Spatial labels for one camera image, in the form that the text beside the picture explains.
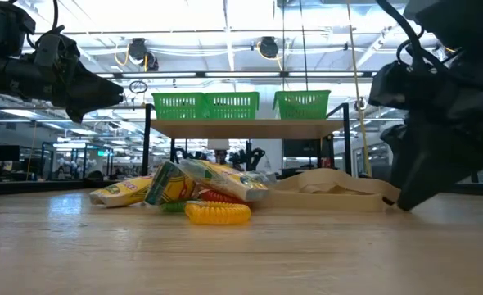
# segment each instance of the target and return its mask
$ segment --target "yellow rubber toy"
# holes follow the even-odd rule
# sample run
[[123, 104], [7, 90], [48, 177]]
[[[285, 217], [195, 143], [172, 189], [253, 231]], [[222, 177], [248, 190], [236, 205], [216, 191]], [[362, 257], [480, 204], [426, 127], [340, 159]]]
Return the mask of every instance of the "yellow rubber toy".
[[240, 225], [251, 218], [251, 209], [242, 204], [187, 202], [185, 214], [197, 225]]

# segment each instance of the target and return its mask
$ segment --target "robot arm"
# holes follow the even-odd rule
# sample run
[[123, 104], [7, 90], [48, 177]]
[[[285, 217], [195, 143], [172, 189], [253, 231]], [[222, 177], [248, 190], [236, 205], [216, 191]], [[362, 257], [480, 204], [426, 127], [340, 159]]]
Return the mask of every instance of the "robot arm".
[[122, 87], [85, 69], [76, 42], [60, 34], [63, 26], [44, 34], [35, 52], [21, 56], [25, 35], [34, 27], [24, 10], [0, 2], [0, 93], [52, 102], [78, 123], [87, 112], [123, 100]]
[[381, 135], [394, 154], [398, 206], [408, 211], [483, 169], [483, 0], [411, 0], [406, 7], [406, 16], [458, 53], [449, 67], [422, 49], [386, 0], [377, 2], [408, 34], [413, 56], [411, 65], [384, 66], [369, 96], [374, 106], [409, 111], [404, 125]]

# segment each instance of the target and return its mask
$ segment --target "brown paper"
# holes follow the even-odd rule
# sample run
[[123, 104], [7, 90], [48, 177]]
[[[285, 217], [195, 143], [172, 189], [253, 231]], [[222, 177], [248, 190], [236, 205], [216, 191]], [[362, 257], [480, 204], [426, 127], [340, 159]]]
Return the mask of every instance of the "brown paper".
[[385, 209], [383, 197], [396, 202], [398, 196], [399, 189], [378, 179], [316, 169], [278, 182], [258, 207], [373, 212]]

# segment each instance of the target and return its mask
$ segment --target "green basket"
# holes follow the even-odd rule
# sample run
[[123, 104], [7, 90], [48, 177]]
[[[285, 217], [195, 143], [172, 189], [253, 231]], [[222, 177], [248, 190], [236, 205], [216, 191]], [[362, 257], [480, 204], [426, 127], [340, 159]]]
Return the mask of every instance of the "green basket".
[[330, 90], [278, 91], [273, 110], [278, 108], [282, 119], [325, 119]]
[[205, 119], [207, 101], [203, 93], [153, 93], [157, 119]]
[[254, 119], [260, 104], [260, 94], [249, 93], [207, 93], [211, 119]]

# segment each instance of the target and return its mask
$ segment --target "ceiling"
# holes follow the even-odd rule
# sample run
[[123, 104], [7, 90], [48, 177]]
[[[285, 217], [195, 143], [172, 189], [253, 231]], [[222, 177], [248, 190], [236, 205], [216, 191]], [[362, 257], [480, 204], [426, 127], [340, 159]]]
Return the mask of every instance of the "ceiling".
[[[126, 61], [127, 44], [132, 38], [145, 38], [148, 49], [156, 56], [160, 71], [348, 71], [353, 70], [353, 54], [349, 32], [346, 0], [58, 0], [59, 21], [63, 34], [75, 40], [82, 54], [81, 62], [97, 73], [141, 72], [142, 69]], [[390, 1], [403, 11], [406, 0]], [[16, 5], [25, 9], [36, 21], [35, 41], [51, 29], [52, 1], [19, 0]], [[376, 71], [395, 59], [395, 50], [406, 38], [373, 0], [351, 1], [356, 66], [358, 71]], [[263, 59], [252, 50], [262, 37], [274, 37], [278, 47], [277, 61]], [[437, 48], [432, 34], [422, 37], [422, 45]], [[24, 52], [32, 52], [26, 43]], [[116, 83], [128, 88], [133, 79]], [[146, 79], [149, 89], [143, 95], [131, 94], [124, 106], [128, 110], [101, 110], [87, 114], [85, 122], [56, 122], [49, 126], [65, 135], [65, 130], [86, 129], [96, 134], [132, 134], [142, 136], [142, 123], [129, 122], [128, 129], [120, 124], [98, 124], [97, 120], [144, 118], [144, 110], [134, 108], [142, 102], [152, 102], [156, 92], [224, 92], [260, 91], [262, 87], [285, 90], [304, 90], [305, 80], [288, 79]], [[360, 79], [360, 96], [368, 95], [370, 79]], [[353, 79], [315, 79], [309, 89], [332, 91], [329, 110], [343, 102], [353, 102], [356, 87]], [[264, 96], [264, 103], [272, 103]], [[0, 96], [4, 107], [50, 107], [48, 102], [22, 102], [17, 98]], [[369, 109], [371, 116], [380, 112]], [[30, 111], [33, 118], [67, 119], [62, 110]], [[0, 119], [25, 119], [14, 112], [0, 111]], [[394, 111], [389, 116], [401, 115]], [[68, 135], [76, 133], [67, 131]]]

